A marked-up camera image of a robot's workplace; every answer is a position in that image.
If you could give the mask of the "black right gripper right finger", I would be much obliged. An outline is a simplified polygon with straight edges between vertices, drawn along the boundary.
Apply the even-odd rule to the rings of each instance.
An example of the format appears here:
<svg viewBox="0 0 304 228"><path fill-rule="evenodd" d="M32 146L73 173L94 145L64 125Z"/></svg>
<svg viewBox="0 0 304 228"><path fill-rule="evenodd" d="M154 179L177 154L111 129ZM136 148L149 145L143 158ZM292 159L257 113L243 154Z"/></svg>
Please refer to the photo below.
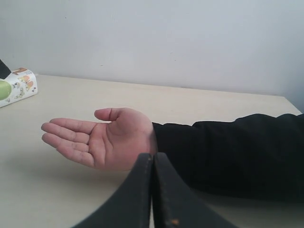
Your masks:
<svg viewBox="0 0 304 228"><path fill-rule="evenodd" d="M154 156L152 210L156 228L234 228L182 180L166 154Z"/></svg>

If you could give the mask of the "black sleeved forearm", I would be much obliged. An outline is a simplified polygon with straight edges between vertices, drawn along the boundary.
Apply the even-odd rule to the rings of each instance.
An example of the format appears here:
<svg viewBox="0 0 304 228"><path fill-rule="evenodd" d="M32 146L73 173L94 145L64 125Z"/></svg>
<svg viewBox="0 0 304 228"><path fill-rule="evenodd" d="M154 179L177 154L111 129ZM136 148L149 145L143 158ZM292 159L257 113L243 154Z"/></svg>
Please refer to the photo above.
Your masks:
<svg viewBox="0 0 304 228"><path fill-rule="evenodd" d="M304 200L304 117L253 114L233 122L154 123L158 150L180 177L209 194Z"/></svg>

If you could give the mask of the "person's open hand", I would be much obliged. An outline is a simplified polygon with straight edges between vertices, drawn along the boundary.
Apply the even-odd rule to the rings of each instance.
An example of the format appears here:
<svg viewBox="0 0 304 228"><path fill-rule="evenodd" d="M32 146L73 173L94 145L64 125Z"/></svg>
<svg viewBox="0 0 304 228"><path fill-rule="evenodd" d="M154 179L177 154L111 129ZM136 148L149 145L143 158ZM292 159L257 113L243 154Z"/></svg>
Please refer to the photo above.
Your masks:
<svg viewBox="0 0 304 228"><path fill-rule="evenodd" d="M130 108L106 108L94 113L99 122L67 118L42 124L43 142L65 158L104 171L128 171L141 153L157 152L152 122Z"/></svg>

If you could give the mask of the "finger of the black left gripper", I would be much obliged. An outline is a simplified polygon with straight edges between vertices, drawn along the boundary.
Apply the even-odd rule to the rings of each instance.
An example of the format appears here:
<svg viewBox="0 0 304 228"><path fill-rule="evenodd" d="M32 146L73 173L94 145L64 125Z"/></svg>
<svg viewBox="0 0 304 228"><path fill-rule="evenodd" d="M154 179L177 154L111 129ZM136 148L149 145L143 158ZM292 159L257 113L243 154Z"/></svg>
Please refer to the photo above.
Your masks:
<svg viewBox="0 0 304 228"><path fill-rule="evenodd" d="M11 70L0 60L0 79L6 79L11 74Z"/></svg>

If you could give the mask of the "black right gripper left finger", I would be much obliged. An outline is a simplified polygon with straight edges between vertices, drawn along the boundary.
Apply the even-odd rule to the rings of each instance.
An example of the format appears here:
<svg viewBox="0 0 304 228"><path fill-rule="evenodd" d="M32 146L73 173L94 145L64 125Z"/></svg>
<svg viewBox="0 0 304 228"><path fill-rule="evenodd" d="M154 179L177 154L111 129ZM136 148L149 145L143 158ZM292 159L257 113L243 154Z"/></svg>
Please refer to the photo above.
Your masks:
<svg viewBox="0 0 304 228"><path fill-rule="evenodd" d="M152 156L140 154L125 181L76 228L148 228L151 210Z"/></svg>

